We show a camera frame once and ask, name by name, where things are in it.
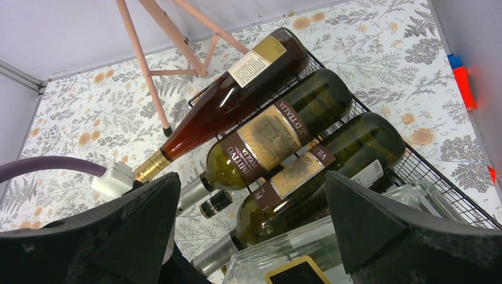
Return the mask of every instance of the red object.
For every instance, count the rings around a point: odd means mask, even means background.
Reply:
[[[455,75],[455,80],[460,89],[460,95],[464,100],[465,108],[468,111],[472,111],[478,108],[474,97],[472,96],[471,87],[469,87],[469,80],[467,79],[468,72],[465,67],[458,67],[453,70],[453,75]]]
[[[487,167],[488,171],[490,172],[491,180],[493,180],[493,184],[495,184],[495,182],[497,181],[497,171],[490,166]]]

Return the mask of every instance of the chalkboard label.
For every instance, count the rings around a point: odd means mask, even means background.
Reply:
[[[302,256],[265,273],[265,281],[267,284],[330,284],[310,256]]]

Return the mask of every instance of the wine bottle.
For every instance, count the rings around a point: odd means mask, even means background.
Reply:
[[[399,161],[404,149],[403,139],[383,117],[358,115],[246,197],[234,230],[192,264],[209,275],[232,253],[297,228],[327,206],[321,185],[328,170],[367,187]]]
[[[455,210],[455,204],[448,202],[437,188],[425,180],[390,189],[383,195],[437,217],[466,223]],[[357,283],[348,281],[350,275],[345,274],[332,219],[325,217],[234,253],[230,263],[226,264],[223,284],[264,283],[265,275],[271,270],[288,265],[301,256],[310,256],[330,283]]]
[[[152,180],[177,158],[250,115],[307,65],[308,53],[298,38],[284,27],[273,31],[201,91],[201,99],[134,177],[143,183]]]
[[[213,145],[206,170],[181,190],[178,213],[217,188],[236,191],[258,180],[340,120],[351,101],[351,92],[333,71],[314,71]]]
[[[392,172],[392,170],[387,170],[381,178],[377,179],[368,188],[376,193],[384,193],[392,185],[395,185],[395,176],[394,176],[394,173]],[[326,186],[326,184],[321,185],[322,191],[324,191],[325,186]],[[230,202],[225,201],[223,197],[220,197],[220,199],[218,200],[218,204],[221,206],[221,207],[218,207],[218,209],[221,211],[221,210],[225,209],[225,207],[229,206],[231,204],[231,201]],[[303,221],[302,223],[300,223],[300,226],[307,225],[309,223],[312,223],[316,220],[322,219],[322,218],[329,216],[329,215],[331,215],[331,212],[330,212],[329,206],[326,205],[324,208],[319,209],[317,211],[317,213],[313,214],[310,218],[308,218],[305,221]]]
[[[383,176],[377,179],[369,187],[369,189],[377,193],[383,193],[392,185],[394,185],[394,183],[395,183],[394,173],[392,172],[392,170],[387,170],[385,171]],[[201,205],[199,205],[199,210],[201,211],[202,216],[206,217],[206,219],[209,219],[218,214],[218,212],[221,212],[223,209],[227,208],[232,203],[233,203],[232,195],[228,191],[220,190],[211,198],[201,203]],[[330,211],[328,207],[326,207],[320,210],[319,213],[316,214],[311,220],[308,220],[306,224],[313,222],[315,220],[319,220],[328,215],[330,215]]]

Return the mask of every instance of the clear glass bottle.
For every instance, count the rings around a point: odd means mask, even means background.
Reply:
[[[384,195],[435,216],[465,222],[429,182],[413,182]],[[302,256],[310,256],[331,284],[352,283],[350,275],[345,274],[332,219],[327,216],[234,253],[223,284],[266,283],[266,273]]]

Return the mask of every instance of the stand leg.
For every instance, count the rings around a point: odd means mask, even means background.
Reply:
[[[199,12],[199,10],[195,9],[190,3],[187,3],[186,0],[171,0],[178,6],[180,6],[182,9],[184,9],[187,13],[192,15],[194,18],[196,18],[199,22],[203,23],[206,27],[211,29],[212,31],[217,31],[220,33],[220,37],[224,39],[226,42],[228,42],[230,45],[235,47],[238,51],[241,53],[248,53],[249,49],[247,49],[245,46],[242,45],[242,43],[238,42],[235,38],[233,38],[229,33],[224,31],[220,26],[217,24],[213,23],[209,18],[207,18],[204,14]]]
[[[150,70],[152,76],[169,76],[169,75],[198,75],[194,69],[190,70]]]
[[[209,45],[209,49],[207,51],[207,56],[205,57],[204,65],[202,66],[202,78],[205,78],[207,76],[207,69],[209,68],[209,63],[211,62],[211,59],[213,58],[214,54],[214,49],[216,48],[216,44],[218,43],[218,40],[220,39],[220,33],[217,31],[214,32],[213,38],[211,39],[211,44]]]
[[[168,35],[168,37],[173,41],[174,45],[179,49],[179,51],[185,56],[188,62],[193,66],[197,73],[201,74],[202,63],[200,59],[194,54],[194,52],[185,43],[185,37],[177,29],[174,22],[166,17],[164,10],[155,2],[155,0],[139,0],[143,5],[145,10],[152,16],[152,18],[157,22],[157,25]]]
[[[143,72],[144,79],[146,81],[146,85],[148,86],[148,90],[150,91],[150,96],[153,100],[153,105],[155,106],[155,110],[157,111],[160,122],[162,123],[162,128],[164,128],[164,132],[170,129],[168,118],[164,112],[162,107],[162,103],[159,99],[159,94],[157,93],[157,89],[155,87],[155,83],[153,82],[152,76],[150,74],[150,69],[148,68],[148,64],[146,63],[146,59],[144,58],[143,49],[141,48],[140,40],[136,33],[136,29],[134,29],[133,20],[131,19],[131,15],[129,14],[129,10],[127,9],[127,5],[125,0],[115,0],[117,3],[118,10],[120,11],[120,15],[122,16],[122,20],[124,21],[124,25],[127,30],[127,34],[129,35],[129,39],[133,44],[133,49],[138,58],[138,62],[140,63],[141,71]]]
[[[167,18],[169,18],[169,20],[170,20],[170,21],[173,23],[173,25],[175,26],[175,28],[176,28],[176,32],[179,34],[179,35],[178,35],[178,37],[182,37],[182,38],[184,38],[184,39],[185,39],[185,40],[184,40],[184,43],[185,43],[185,44],[188,44],[188,40],[187,40],[187,38],[186,38],[186,37],[185,37],[185,35],[181,32],[181,30],[179,29],[178,25],[176,25],[176,22],[174,22],[174,21],[171,19],[171,17],[168,15],[168,13],[167,13],[166,11],[164,11],[164,15],[165,15]]]

